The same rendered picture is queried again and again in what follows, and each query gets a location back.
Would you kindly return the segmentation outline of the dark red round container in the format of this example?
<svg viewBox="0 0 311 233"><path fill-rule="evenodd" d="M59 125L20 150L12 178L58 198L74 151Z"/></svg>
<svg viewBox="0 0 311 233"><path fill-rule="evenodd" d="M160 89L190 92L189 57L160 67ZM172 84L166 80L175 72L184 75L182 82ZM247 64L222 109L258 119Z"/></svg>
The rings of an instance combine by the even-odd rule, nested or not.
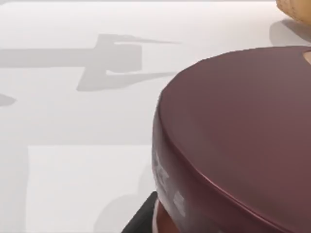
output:
<svg viewBox="0 0 311 233"><path fill-rule="evenodd" d="M310 51L224 53L162 90L152 166L180 233L311 233Z"/></svg>

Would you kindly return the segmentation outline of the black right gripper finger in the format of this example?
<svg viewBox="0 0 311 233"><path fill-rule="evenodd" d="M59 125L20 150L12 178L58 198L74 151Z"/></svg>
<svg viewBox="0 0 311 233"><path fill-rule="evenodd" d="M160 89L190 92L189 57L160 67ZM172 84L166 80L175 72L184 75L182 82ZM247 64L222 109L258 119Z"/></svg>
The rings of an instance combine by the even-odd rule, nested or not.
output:
<svg viewBox="0 0 311 233"><path fill-rule="evenodd" d="M157 192L152 192L121 233L153 233L152 221Z"/></svg>

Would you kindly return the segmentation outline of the woven wicker basket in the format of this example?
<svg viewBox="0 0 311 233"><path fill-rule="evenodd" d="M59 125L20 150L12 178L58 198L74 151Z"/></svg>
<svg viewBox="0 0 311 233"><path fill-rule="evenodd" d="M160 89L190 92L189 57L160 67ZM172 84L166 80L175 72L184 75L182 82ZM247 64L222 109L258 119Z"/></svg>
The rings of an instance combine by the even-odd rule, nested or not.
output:
<svg viewBox="0 0 311 233"><path fill-rule="evenodd" d="M292 19L311 25L311 0L276 0L276 5Z"/></svg>

